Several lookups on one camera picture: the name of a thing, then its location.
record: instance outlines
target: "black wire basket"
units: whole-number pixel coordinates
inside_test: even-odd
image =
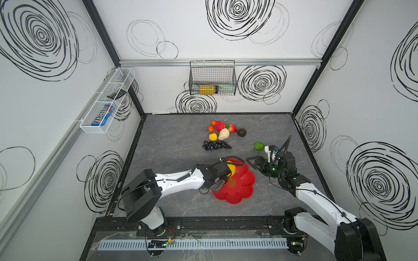
[[[190,61],[189,90],[190,95],[235,95],[235,61]]]

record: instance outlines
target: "strawberry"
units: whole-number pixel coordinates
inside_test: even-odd
[[[225,123],[223,123],[223,122],[216,122],[216,124],[215,124],[215,130],[217,132],[220,132],[223,128],[225,128]]]
[[[229,132],[237,132],[237,127],[233,124],[230,124],[229,126],[227,126]]]

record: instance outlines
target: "yellow ball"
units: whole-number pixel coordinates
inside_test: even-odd
[[[218,139],[218,135],[216,135],[216,133],[212,133],[209,135],[209,140],[214,142],[217,139]]]

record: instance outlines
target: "yellow fruit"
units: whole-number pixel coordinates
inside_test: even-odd
[[[229,137],[229,130],[227,128],[223,128],[219,132],[219,140],[224,140]]]
[[[228,177],[232,177],[235,174],[236,167],[235,167],[235,165],[231,165],[231,164],[227,164],[227,166],[231,170],[231,174],[229,174]]]
[[[216,133],[212,133],[209,135],[209,140],[214,142],[217,139],[218,139],[218,135],[216,135]]]

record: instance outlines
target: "wire basket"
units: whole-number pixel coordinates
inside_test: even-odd
[[[235,95],[235,61],[190,61],[190,95]]]
[[[135,77],[132,68],[117,68],[84,117],[80,128],[88,134],[104,134],[107,132],[120,105],[129,95],[128,89]]]

